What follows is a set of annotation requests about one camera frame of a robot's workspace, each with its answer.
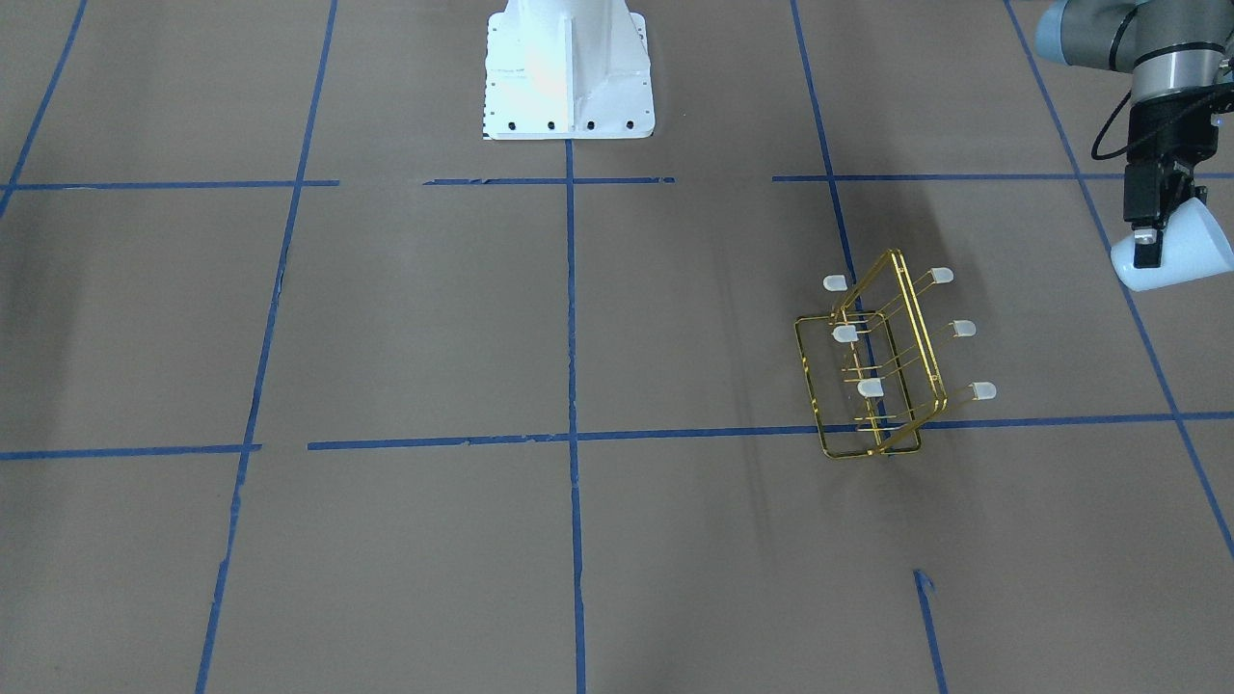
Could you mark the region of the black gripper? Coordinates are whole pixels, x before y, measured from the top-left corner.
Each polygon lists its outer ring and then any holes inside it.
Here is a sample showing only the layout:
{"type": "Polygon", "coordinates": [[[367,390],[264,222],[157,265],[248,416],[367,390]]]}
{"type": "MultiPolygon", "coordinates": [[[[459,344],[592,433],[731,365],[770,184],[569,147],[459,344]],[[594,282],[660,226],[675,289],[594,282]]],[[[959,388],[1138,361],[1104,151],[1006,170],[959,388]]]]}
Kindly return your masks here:
{"type": "Polygon", "coordinates": [[[1195,167],[1220,146],[1214,115],[1230,114],[1230,85],[1146,98],[1130,110],[1123,219],[1133,226],[1133,267],[1161,267],[1162,227],[1190,200],[1207,203],[1195,167]]]}

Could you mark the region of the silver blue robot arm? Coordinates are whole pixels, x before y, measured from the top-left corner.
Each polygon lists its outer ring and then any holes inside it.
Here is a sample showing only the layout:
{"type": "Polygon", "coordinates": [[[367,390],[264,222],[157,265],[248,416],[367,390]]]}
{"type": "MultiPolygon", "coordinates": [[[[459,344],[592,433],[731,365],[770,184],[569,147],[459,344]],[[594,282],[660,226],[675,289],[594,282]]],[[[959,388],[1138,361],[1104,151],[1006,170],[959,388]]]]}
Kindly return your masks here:
{"type": "Polygon", "coordinates": [[[1232,111],[1232,28],[1229,1],[1058,1],[1037,23],[1044,59],[1130,77],[1116,105],[1128,115],[1125,144],[1102,149],[1101,130],[1088,151],[1125,162],[1132,233],[1112,259],[1128,285],[1182,265],[1190,233],[1225,249],[1195,170],[1220,149],[1220,116],[1232,111]]]}

